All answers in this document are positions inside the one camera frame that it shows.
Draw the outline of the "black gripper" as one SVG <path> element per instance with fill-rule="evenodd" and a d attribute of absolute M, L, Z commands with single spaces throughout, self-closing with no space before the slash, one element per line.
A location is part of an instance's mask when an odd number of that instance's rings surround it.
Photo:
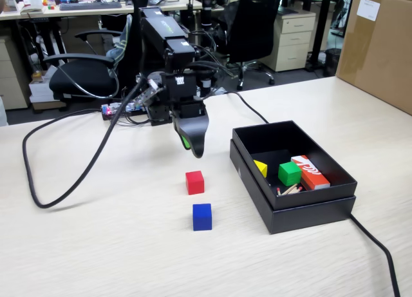
<path fill-rule="evenodd" d="M 209 116 L 203 101 L 196 99 L 195 73 L 191 70 L 183 73 L 162 73 L 161 77 L 167 93 L 167 103 L 175 117 L 175 132 L 185 150 L 192 151 L 196 158 L 202 158 Z"/>

